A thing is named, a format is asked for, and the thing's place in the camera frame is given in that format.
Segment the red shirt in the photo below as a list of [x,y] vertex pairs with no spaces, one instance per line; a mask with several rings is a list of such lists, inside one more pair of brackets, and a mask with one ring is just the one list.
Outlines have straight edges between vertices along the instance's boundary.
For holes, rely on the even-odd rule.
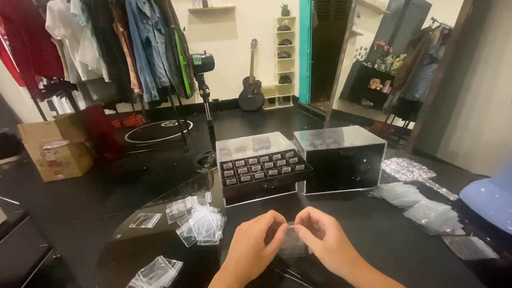
[[64,78],[64,70],[39,8],[31,0],[0,0],[0,17],[12,57],[30,94],[35,99],[46,99],[35,77]]

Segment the guitar neck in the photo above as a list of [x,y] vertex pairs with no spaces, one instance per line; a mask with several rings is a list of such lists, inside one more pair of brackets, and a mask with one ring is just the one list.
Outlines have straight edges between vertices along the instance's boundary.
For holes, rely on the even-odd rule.
[[251,71],[249,73],[249,83],[254,82],[254,49],[251,49]]

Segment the potted plant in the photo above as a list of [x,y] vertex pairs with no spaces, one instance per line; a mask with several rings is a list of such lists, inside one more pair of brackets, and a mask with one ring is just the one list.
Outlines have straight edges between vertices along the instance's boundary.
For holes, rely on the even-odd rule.
[[282,17],[290,16],[290,10],[288,10],[288,4],[283,4],[281,6],[281,16]]

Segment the denim jacket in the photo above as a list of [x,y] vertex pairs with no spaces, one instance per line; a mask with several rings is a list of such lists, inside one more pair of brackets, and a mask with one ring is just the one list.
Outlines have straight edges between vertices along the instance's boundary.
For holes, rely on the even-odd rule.
[[165,23],[153,0],[126,0],[126,12],[144,100],[159,100],[157,88],[170,86]]

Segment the turquoise door frame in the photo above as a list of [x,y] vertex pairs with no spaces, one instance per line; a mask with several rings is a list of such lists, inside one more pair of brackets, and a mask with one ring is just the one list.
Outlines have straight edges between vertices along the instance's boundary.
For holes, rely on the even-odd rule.
[[313,0],[300,0],[299,34],[299,85],[298,100],[309,104],[311,98],[311,36],[313,18]]

